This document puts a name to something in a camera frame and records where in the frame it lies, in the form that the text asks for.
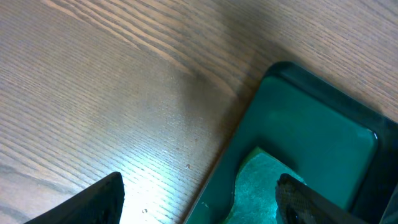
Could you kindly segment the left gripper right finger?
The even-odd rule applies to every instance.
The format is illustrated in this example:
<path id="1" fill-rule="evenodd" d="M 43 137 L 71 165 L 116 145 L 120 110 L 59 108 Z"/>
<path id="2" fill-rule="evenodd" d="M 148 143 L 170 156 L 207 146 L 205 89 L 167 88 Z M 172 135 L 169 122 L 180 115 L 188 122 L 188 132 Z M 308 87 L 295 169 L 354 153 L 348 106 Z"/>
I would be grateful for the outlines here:
<path id="1" fill-rule="evenodd" d="M 275 199 L 284 223 L 364 224 L 365 221 L 334 203 L 289 174 L 283 173 L 275 187 Z"/>

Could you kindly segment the black rectangular tray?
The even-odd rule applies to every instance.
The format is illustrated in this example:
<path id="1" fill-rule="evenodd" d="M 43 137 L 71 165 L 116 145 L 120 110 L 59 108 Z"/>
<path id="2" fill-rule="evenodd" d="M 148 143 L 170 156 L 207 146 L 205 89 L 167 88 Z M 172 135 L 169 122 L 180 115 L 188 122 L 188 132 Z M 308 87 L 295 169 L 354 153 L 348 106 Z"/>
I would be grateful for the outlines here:
<path id="1" fill-rule="evenodd" d="M 365 223 L 397 222 L 397 123 L 302 67 L 278 62 L 267 70 L 187 223 L 223 223 L 239 167 L 256 147 Z"/>

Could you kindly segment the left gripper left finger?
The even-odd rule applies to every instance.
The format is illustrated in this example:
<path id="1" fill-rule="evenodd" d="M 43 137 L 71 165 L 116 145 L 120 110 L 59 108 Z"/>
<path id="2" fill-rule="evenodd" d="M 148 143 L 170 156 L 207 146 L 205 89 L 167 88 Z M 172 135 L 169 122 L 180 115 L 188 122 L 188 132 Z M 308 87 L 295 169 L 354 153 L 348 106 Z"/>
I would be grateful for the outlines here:
<path id="1" fill-rule="evenodd" d="M 120 172 L 113 172 L 26 224 L 119 224 L 124 203 Z"/>

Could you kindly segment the green sponge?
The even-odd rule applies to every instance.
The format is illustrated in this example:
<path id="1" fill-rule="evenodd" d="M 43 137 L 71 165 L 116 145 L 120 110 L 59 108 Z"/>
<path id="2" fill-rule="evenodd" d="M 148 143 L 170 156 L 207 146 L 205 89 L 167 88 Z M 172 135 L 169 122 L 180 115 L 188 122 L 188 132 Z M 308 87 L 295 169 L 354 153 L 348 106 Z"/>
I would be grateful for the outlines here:
<path id="1" fill-rule="evenodd" d="M 265 150 L 254 148 L 239 167 L 234 185 L 233 206 L 223 223 L 282 223 L 275 199 L 275 188 L 283 173 L 303 181 L 291 168 Z"/>

